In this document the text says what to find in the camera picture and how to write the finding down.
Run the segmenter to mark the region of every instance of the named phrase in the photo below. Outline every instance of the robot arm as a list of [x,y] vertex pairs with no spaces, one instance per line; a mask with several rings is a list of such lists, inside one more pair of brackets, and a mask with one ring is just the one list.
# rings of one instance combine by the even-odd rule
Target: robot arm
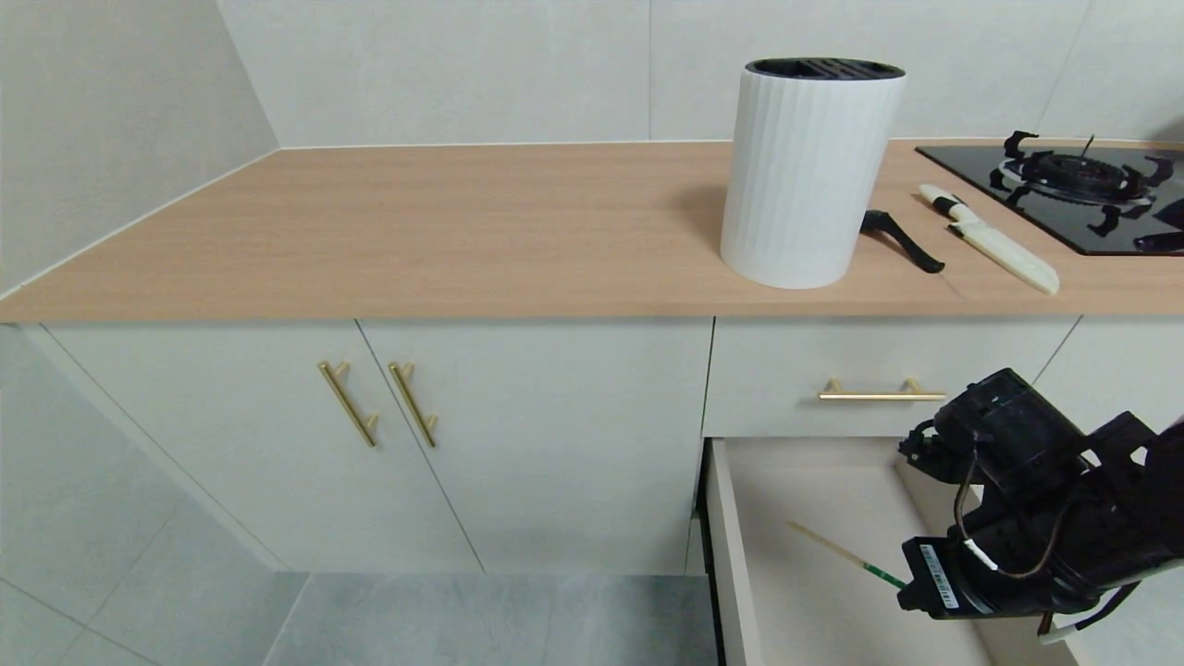
[[[1147,454],[1139,465],[1131,455]],[[1082,456],[1092,450],[1100,465]],[[905,610],[979,619],[1081,613],[1184,558],[1184,423],[1156,435],[1130,412],[1085,435],[1011,370],[972,384],[900,443],[907,462],[959,486],[945,537],[902,545]],[[970,486],[982,505],[963,514]]]

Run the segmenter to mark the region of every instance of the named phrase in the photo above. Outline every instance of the barcode label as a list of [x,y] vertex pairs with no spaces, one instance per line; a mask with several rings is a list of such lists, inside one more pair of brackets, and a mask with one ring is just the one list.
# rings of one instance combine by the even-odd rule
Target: barcode label
[[958,608],[958,597],[954,596],[954,589],[950,587],[950,578],[946,578],[946,571],[941,568],[941,562],[938,559],[937,551],[929,544],[921,544],[921,557],[925,558],[925,564],[929,568],[929,575],[933,576],[933,583],[938,585],[938,594],[941,595],[941,603],[946,608]]

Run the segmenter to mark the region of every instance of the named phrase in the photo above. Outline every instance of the kitchen counter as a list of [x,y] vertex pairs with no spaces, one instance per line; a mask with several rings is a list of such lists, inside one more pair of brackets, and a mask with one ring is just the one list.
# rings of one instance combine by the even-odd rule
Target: kitchen counter
[[[17,289],[0,321],[1184,314],[1184,260],[1080,256],[918,143],[889,145],[870,206],[946,262],[940,275],[861,237],[850,273],[826,288],[738,276],[719,257],[728,142],[300,149]],[[1045,258],[1061,293],[1040,294],[946,231],[920,182]]]

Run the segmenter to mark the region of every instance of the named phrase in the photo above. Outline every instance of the open drawer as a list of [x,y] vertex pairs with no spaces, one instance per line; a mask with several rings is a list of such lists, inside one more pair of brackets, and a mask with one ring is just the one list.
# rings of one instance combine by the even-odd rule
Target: open drawer
[[901,610],[890,584],[786,525],[909,579],[900,544],[942,533],[955,488],[897,465],[895,443],[708,443],[704,546],[728,666],[1089,664],[1075,659],[1076,643],[1040,645],[1034,617],[937,621]]

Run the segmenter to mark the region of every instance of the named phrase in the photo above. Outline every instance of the black glass cooktop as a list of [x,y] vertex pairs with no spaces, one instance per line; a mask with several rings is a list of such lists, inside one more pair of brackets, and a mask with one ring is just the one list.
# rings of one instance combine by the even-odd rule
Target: black glass cooktop
[[1184,256],[1184,152],[1000,146],[916,151],[1082,255]]

